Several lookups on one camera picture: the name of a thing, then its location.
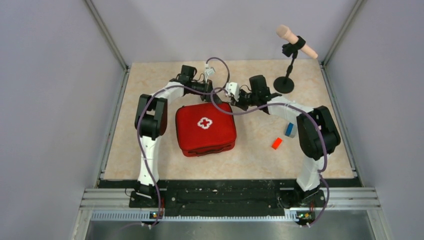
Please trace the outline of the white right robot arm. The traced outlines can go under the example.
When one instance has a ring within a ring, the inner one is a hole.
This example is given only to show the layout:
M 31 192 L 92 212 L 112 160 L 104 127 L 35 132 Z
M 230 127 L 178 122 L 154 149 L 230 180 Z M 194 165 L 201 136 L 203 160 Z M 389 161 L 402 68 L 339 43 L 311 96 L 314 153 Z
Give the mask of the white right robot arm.
M 249 83 L 250 91 L 247 92 L 238 83 L 228 82 L 225 94 L 231 98 L 231 105 L 246 112 L 249 107 L 256 107 L 294 124 L 304 160 L 296 178 L 299 189 L 293 192 L 293 200 L 299 206 L 307 206 L 314 198 L 312 190 L 320 185 L 320 175 L 327 168 L 330 155 L 341 143 L 331 112 L 324 105 L 304 106 L 281 93 L 272 93 L 263 75 L 251 77 Z

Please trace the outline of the red black medicine kit case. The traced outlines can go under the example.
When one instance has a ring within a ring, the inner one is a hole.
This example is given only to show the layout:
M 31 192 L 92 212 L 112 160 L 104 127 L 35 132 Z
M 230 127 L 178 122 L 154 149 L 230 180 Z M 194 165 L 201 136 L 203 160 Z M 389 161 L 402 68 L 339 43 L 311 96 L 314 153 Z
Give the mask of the red black medicine kit case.
M 212 103 L 180 107 L 175 113 L 179 148 L 186 157 L 200 157 L 230 151 L 237 139 L 234 116 Z

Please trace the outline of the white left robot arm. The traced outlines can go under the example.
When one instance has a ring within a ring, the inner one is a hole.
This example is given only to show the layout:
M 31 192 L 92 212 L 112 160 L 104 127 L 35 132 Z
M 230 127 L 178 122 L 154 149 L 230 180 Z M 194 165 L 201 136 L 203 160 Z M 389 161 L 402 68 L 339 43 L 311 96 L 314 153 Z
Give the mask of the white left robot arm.
M 222 103 L 218 93 L 213 90 L 213 82 L 208 79 L 214 73 L 215 69 L 206 63 L 203 80 L 194 80 L 197 69 L 183 65 L 180 73 L 163 88 L 139 97 L 134 125 L 141 159 L 135 192 L 149 207 L 156 206 L 161 198 L 158 162 L 161 138 L 168 126 L 168 106 L 187 94 L 199 95 L 204 102 Z

